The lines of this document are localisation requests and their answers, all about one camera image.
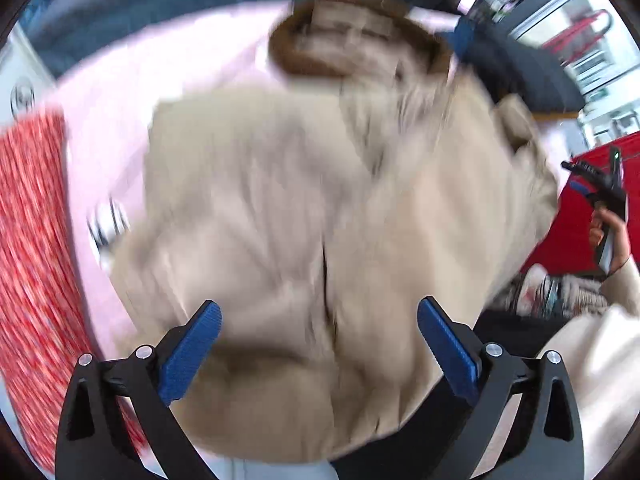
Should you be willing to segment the person's right hand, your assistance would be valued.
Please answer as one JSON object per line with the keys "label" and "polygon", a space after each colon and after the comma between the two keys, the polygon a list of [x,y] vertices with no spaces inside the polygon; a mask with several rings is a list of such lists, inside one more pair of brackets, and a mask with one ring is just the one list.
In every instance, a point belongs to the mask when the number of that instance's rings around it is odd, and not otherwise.
{"label": "person's right hand", "polygon": [[610,246],[611,258],[608,267],[602,266],[606,275],[614,274],[620,270],[631,257],[627,223],[608,208],[599,207],[593,211],[588,238],[593,249],[596,249],[601,243]]}

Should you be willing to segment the right forearm in cream sleeve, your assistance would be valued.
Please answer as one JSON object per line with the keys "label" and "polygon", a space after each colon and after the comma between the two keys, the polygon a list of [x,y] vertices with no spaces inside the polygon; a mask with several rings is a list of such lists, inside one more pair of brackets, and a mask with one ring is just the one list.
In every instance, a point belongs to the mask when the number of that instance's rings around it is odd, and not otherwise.
{"label": "right forearm in cream sleeve", "polygon": [[639,415],[639,271],[634,260],[602,283],[568,279],[573,317],[548,342],[578,405],[585,477],[594,478]]}

